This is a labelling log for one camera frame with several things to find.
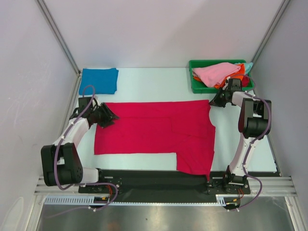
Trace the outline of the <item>magenta t shirt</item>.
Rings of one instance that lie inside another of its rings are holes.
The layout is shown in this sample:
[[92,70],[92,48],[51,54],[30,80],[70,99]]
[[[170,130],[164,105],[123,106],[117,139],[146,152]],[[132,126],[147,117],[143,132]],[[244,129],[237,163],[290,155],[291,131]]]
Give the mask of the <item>magenta t shirt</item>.
[[176,169],[209,177],[216,128],[208,100],[108,103],[119,119],[96,128],[94,154],[175,153]]

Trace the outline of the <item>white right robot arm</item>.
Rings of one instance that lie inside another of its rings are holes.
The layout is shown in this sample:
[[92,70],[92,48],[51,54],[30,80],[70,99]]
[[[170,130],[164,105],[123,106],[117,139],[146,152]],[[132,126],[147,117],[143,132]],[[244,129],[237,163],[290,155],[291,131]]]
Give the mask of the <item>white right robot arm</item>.
[[225,85],[218,90],[211,106],[225,107],[227,103],[240,107],[238,131],[240,141],[231,163],[223,177],[222,188],[227,193],[244,186],[252,155],[264,136],[271,129],[271,101],[259,98],[242,89],[239,78],[228,77]]

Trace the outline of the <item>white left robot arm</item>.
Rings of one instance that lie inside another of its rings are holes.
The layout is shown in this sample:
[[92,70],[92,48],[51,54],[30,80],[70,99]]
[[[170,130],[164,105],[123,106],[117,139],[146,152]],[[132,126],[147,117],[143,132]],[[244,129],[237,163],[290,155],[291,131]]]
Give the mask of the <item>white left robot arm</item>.
[[89,184],[95,192],[106,188],[106,180],[99,176],[98,168],[82,166],[77,147],[92,125],[106,128],[119,117],[97,97],[80,97],[69,118],[69,123],[60,137],[41,148],[43,178],[46,186],[61,190],[77,184]]

